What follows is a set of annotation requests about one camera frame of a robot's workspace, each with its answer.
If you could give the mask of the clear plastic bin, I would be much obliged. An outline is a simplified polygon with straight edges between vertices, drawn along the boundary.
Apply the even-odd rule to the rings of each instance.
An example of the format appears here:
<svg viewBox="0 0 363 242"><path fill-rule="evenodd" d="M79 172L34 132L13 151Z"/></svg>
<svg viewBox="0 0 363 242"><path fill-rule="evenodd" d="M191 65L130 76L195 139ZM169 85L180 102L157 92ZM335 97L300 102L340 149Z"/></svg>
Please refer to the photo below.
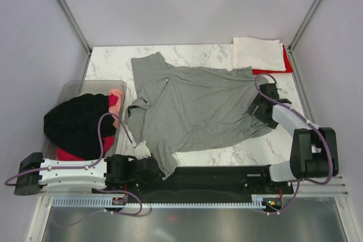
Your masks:
<svg viewBox="0 0 363 242"><path fill-rule="evenodd" d="M75 80L67 83L57 106L43 118L43 131L49 141L46 156L60 161L84 161L110 155L116 148L118 126L109 113L109 90L126 94L121 80Z"/></svg>

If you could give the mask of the grey t shirt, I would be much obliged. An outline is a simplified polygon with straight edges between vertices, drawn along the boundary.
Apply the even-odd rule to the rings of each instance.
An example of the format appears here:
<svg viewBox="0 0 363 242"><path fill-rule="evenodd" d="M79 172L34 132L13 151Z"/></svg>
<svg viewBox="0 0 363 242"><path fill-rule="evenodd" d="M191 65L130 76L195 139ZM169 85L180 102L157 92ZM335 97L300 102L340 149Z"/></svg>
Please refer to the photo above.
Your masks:
<svg viewBox="0 0 363 242"><path fill-rule="evenodd" d="M164 178L177 168L177 152L231 147L271 129L248 114L257 95L252 69L173 66L160 53L131 60L137 97L127 124L145 142Z"/></svg>

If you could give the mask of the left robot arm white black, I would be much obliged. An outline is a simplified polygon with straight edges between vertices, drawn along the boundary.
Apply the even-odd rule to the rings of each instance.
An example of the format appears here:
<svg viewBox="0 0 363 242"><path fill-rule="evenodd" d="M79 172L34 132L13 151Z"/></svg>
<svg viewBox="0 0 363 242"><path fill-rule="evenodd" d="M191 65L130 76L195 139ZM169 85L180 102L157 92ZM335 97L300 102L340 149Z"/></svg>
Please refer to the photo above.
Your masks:
<svg viewBox="0 0 363 242"><path fill-rule="evenodd" d="M164 174L152 156L137 159L112 155L100 160L59 161L35 152L21 161L14 177L16 196L40 193L112 194L131 186L161 180Z"/></svg>

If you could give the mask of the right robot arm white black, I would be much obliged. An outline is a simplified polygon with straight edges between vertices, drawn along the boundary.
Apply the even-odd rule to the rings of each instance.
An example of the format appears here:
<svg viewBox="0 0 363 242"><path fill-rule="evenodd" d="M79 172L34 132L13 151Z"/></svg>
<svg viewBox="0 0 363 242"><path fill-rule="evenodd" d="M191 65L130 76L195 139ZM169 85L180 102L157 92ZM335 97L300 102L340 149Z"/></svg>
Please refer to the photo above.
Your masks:
<svg viewBox="0 0 363 242"><path fill-rule="evenodd" d="M288 99L280 99L276 84L257 87L258 94L247 113L268 127L282 126L292 136L290 159L273 164L269 173L260 178L261 189L273 193L283 181L307 180L328 183L339 172L336 133L332 128L320 127L298 113Z"/></svg>

